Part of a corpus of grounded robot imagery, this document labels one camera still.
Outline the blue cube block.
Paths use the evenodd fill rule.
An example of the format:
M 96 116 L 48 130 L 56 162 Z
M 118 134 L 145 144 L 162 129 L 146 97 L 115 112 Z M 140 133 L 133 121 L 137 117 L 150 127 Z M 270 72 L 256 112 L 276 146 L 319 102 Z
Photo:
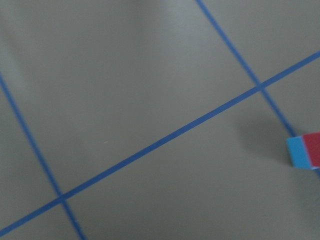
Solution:
M 286 144 L 291 163 L 295 168 L 305 170 L 316 170 L 319 168 L 313 166 L 302 136 L 290 137 L 286 140 Z

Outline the red cube block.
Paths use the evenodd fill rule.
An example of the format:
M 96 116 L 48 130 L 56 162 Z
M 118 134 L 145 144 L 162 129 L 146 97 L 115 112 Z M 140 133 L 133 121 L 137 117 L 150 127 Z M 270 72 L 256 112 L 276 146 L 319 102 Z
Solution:
M 302 136 L 311 165 L 320 167 L 320 133 L 313 132 Z

